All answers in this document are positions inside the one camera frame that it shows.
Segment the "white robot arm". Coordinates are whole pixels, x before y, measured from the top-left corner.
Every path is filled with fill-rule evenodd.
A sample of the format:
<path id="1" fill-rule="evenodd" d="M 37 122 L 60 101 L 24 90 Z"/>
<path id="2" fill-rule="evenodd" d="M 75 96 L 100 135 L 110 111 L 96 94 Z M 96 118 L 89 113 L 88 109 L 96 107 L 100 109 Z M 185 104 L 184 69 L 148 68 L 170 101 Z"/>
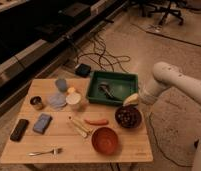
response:
<path id="1" fill-rule="evenodd" d="M 153 66 L 151 78 L 139 90 L 139 94 L 133 93 L 128 96 L 123 105 L 137 104 L 139 101 L 153 105 L 170 87 L 179 89 L 201 105 L 201 80 L 185 75 L 178 66 L 166 62 L 156 63 Z M 201 171 L 201 137 L 191 171 Z"/>

